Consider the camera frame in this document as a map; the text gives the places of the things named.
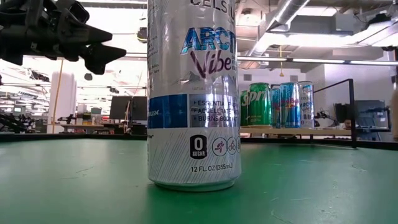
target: green can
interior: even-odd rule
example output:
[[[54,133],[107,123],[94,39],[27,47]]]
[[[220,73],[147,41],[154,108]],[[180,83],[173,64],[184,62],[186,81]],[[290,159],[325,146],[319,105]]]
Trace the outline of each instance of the green can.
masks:
[[[249,87],[249,126],[272,127],[271,91],[268,83],[253,83]]]
[[[241,126],[249,125],[248,103],[248,91],[244,90],[241,93]]]

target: desk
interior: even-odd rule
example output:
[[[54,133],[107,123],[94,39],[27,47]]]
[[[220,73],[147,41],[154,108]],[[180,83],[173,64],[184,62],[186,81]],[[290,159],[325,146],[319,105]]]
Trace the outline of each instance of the desk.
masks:
[[[398,152],[242,143],[230,189],[165,190],[147,178],[147,142],[1,143],[3,224],[397,223]]]
[[[64,132],[68,132],[68,129],[85,129],[86,134],[89,134],[90,131],[101,131],[101,130],[113,130],[114,128],[105,128],[103,124],[100,125],[90,125],[90,124],[54,124],[56,126],[62,126]]]

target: soda can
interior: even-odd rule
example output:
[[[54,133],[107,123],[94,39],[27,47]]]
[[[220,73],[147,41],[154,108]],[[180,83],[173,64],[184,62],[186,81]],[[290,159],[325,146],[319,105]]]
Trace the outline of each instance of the soda can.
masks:
[[[248,125],[248,91],[241,93],[241,126]]]
[[[249,87],[249,125],[272,127],[271,91],[268,83],[253,83]]]
[[[275,85],[271,90],[272,103],[272,127],[280,128],[280,90],[279,85]]]
[[[313,85],[312,82],[299,82],[300,87],[300,128],[313,129],[315,115],[313,109]]]
[[[241,174],[235,0],[148,0],[148,178],[172,190]]]
[[[280,126],[300,128],[300,91],[296,82],[280,85]]]

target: aluminum can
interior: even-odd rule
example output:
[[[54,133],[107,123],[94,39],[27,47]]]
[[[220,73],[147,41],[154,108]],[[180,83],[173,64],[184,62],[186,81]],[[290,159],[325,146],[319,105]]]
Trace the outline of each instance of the aluminum can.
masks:
[[[241,174],[235,0],[148,0],[148,176],[211,191]]]
[[[300,128],[299,84],[283,83],[280,86],[280,126]]]
[[[241,93],[241,126],[248,125],[248,91]]]
[[[312,82],[299,82],[298,85],[300,87],[300,128],[313,129],[315,127],[315,114]]]
[[[279,85],[273,86],[271,90],[272,103],[272,127],[280,128],[280,90]]]
[[[249,87],[249,125],[271,127],[271,91],[268,83]]]

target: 12 fl oz text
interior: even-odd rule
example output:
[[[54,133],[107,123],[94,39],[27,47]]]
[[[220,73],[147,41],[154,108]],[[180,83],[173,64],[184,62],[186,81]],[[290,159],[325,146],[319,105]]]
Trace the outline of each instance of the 12 fl oz text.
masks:
[[[233,163],[211,165],[211,166],[193,166],[191,167],[191,172],[209,172],[209,171],[219,171],[219,170],[232,169],[232,168],[233,168]]]

